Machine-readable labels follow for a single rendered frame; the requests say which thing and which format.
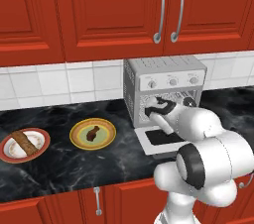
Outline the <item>red wall cupboard door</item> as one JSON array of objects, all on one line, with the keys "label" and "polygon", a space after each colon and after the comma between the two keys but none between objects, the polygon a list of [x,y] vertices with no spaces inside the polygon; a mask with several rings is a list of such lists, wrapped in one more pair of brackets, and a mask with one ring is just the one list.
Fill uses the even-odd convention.
[{"label": "red wall cupboard door", "polygon": [[0,66],[64,62],[55,0],[0,0]]},{"label": "red wall cupboard door", "polygon": [[160,56],[168,0],[57,0],[65,60]]},{"label": "red wall cupboard door", "polygon": [[169,0],[167,55],[244,51],[254,27],[254,0]]}]

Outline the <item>yellow green plate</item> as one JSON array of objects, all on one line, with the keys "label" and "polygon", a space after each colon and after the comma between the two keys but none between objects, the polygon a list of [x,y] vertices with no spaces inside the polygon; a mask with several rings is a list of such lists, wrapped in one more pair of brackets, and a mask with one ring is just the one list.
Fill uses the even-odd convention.
[{"label": "yellow green plate", "polygon": [[[92,142],[86,140],[86,134],[98,126],[100,130]],[[79,149],[95,151],[109,146],[116,137],[114,125],[102,118],[89,118],[76,123],[69,132],[70,141]]]}]

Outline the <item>silver toaster oven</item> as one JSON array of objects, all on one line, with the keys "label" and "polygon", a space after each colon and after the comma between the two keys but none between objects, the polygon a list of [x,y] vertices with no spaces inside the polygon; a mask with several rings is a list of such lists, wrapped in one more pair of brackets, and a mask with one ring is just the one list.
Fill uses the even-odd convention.
[{"label": "silver toaster oven", "polygon": [[[195,56],[158,56],[128,58],[123,61],[123,96],[135,128],[154,126],[145,114],[145,105],[153,96],[180,102],[192,97],[198,105],[207,68]],[[198,78],[191,84],[192,77]],[[170,79],[177,85],[170,85]],[[154,80],[155,88],[148,83]]]}]

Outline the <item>red rimmed white plate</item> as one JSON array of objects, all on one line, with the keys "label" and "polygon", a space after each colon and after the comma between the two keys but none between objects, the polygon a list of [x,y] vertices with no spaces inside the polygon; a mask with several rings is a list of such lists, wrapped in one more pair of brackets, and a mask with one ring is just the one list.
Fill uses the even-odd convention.
[{"label": "red rimmed white plate", "polygon": [[31,161],[40,156],[50,145],[51,137],[48,132],[40,128],[25,128],[21,129],[27,139],[34,145],[37,151],[32,155],[27,153],[8,135],[0,143],[0,159],[9,164],[20,164]]}]

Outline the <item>red base cupboard door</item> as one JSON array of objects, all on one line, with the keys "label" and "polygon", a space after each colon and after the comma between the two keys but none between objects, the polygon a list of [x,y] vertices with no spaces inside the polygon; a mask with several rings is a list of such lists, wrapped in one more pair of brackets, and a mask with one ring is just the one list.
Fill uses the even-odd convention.
[{"label": "red base cupboard door", "polygon": [[151,178],[115,184],[115,224],[154,224],[166,201],[167,193]]},{"label": "red base cupboard door", "polygon": [[97,216],[95,194],[92,188],[82,189],[78,193],[85,224],[115,224],[114,188],[112,185],[100,186],[99,199],[102,214]]},{"label": "red base cupboard door", "polygon": [[52,224],[43,198],[0,203],[0,224]]},{"label": "red base cupboard door", "polygon": [[238,190],[236,200],[225,208],[197,201],[193,213],[201,224],[254,224],[254,183]]}]

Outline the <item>brown baguette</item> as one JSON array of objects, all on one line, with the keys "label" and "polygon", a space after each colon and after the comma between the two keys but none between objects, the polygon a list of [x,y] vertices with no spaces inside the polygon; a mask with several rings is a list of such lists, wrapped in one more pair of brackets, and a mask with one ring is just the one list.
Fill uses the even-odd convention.
[{"label": "brown baguette", "polygon": [[34,155],[38,151],[38,149],[29,141],[28,137],[22,131],[12,132],[11,137],[28,156]]}]

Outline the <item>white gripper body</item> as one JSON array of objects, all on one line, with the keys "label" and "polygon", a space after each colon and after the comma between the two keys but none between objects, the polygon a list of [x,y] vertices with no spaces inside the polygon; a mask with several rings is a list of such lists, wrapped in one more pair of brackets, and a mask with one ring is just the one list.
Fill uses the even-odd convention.
[{"label": "white gripper body", "polygon": [[165,115],[167,113],[167,101],[161,97],[152,97],[148,100],[145,107],[145,114],[150,116],[152,113]]}]

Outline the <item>toaster oven glass door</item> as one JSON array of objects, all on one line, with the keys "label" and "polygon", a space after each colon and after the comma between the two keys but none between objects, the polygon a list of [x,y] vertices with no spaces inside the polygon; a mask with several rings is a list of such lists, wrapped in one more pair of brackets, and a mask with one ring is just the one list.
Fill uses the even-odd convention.
[{"label": "toaster oven glass door", "polygon": [[159,126],[137,128],[135,133],[145,154],[154,159],[172,158],[187,143],[175,132],[167,135]]}]

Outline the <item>brown chicken drumstick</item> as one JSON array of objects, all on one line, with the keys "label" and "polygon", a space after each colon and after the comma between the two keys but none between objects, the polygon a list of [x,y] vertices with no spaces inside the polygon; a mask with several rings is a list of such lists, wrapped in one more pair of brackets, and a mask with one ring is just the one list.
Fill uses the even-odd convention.
[{"label": "brown chicken drumstick", "polygon": [[95,126],[92,130],[90,130],[87,134],[86,134],[86,140],[89,142],[92,142],[95,137],[96,137],[96,133],[100,130],[100,128],[98,126]]}]

